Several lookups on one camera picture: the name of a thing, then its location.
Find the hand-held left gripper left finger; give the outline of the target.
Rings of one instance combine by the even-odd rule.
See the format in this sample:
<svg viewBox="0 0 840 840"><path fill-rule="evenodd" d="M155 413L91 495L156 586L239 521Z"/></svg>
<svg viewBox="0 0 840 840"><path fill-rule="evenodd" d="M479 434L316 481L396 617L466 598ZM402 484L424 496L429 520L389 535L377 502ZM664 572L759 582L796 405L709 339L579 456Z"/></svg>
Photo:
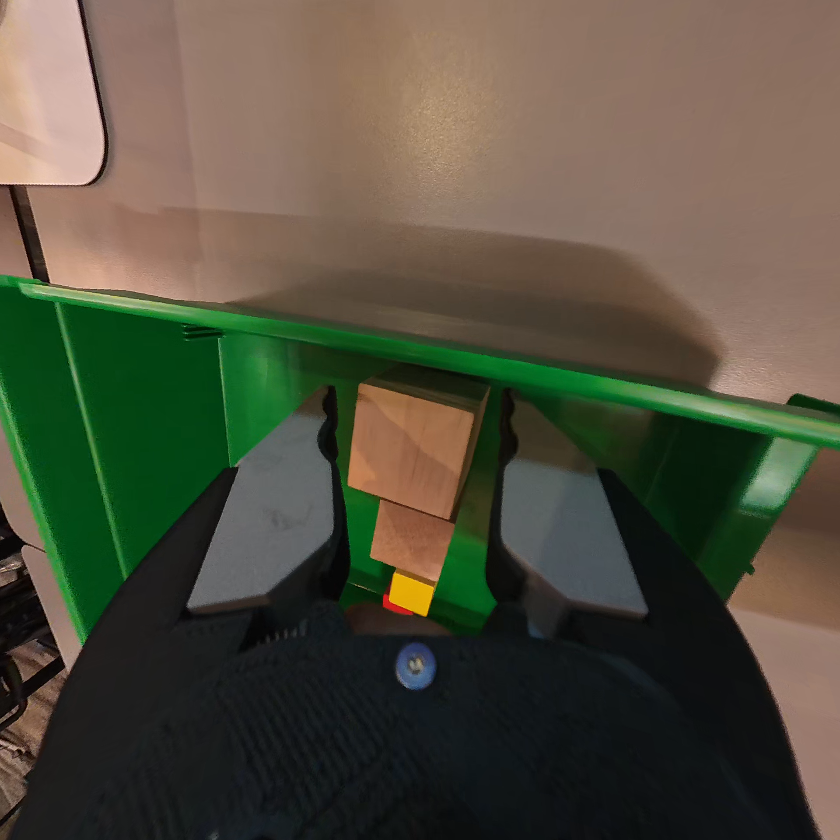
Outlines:
<svg viewBox="0 0 840 840"><path fill-rule="evenodd" d="M236 465L186 609L299 614L338 601L350 573L334 386L312 393Z"/></svg>

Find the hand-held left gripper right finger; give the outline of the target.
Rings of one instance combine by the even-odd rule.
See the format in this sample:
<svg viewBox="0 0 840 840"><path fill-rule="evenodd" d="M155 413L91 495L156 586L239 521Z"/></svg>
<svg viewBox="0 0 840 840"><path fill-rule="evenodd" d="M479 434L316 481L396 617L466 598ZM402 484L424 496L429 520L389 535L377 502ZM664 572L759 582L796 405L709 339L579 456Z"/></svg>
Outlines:
<svg viewBox="0 0 840 840"><path fill-rule="evenodd" d="M503 391L487 585L528 621L573 612L640 621L642 588L594 461L531 402Z"/></svg>

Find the medium wooden cube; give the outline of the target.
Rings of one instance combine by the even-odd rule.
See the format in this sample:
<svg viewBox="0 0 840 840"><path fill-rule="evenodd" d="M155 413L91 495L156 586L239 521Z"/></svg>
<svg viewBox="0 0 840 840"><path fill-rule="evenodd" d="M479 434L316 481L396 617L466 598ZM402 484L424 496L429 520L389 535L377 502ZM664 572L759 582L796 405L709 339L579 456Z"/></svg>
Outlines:
<svg viewBox="0 0 840 840"><path fill-rule="evenodd" d="M381 499L371 543L373 560L437 583L455 521Z"/></svg>

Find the yellow cube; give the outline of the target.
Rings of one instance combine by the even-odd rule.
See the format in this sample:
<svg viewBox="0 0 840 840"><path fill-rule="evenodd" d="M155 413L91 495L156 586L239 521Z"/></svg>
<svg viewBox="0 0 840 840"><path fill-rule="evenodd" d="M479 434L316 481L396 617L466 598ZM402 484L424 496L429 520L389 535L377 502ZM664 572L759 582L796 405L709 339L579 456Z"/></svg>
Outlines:
<svg viewBox="0 0 840 840"><path fill-rule="evenodd" d="M421 575L395 569L388 587L391 601L427 617L436 592L437 582Z"/></svg>

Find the large wooden cube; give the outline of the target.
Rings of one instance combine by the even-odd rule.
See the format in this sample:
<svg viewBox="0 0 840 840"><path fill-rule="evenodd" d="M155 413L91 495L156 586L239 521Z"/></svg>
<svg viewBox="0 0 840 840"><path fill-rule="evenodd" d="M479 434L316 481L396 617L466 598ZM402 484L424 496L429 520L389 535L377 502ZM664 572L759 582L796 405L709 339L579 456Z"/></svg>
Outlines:
<svg viewBox="0 0 840 840"><path fill-rule="evenodd" d="M472 376L399 364L360 384L349 487L451 519L490 395Z"/></svg>

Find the green plastic bin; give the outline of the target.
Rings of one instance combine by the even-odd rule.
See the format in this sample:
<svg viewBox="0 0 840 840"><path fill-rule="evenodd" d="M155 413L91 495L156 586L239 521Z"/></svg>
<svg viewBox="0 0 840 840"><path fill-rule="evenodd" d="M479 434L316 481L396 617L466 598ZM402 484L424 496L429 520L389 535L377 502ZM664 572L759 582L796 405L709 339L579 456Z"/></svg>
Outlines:
<svg viewBox="0 0 840 840"><path fill-rule="evenodd" d="M2 277L2 426L75 633L217 474L323 385L342 480L358 384L399 363L490 384L432 617L476 632L501 391L617 473L728 599L821 448L838 406L786 405L469 344L226 306Z"/></svg>

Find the grey desk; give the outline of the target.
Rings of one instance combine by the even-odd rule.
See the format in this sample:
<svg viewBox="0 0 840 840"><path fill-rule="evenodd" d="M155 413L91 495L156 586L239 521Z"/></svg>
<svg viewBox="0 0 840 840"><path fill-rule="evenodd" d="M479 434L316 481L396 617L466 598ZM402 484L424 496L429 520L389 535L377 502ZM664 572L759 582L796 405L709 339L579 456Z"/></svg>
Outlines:
<svg viewBox="0 0 840 840"><path fill-rule="evenodd" d="M80 2L2 272L838 401L838 2Z"/></svg>

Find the instruction sheet on stand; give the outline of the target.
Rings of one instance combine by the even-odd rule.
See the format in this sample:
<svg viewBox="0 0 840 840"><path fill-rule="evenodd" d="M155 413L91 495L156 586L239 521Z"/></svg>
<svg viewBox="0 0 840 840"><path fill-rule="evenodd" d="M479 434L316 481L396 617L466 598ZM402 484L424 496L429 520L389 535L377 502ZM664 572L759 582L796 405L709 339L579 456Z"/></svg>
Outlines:
<svg viewBox="0 0 840 840"><path fill-rule="evenodd" d="M1 183L86 186L107 155L78 1L1 2Z"/></svg>

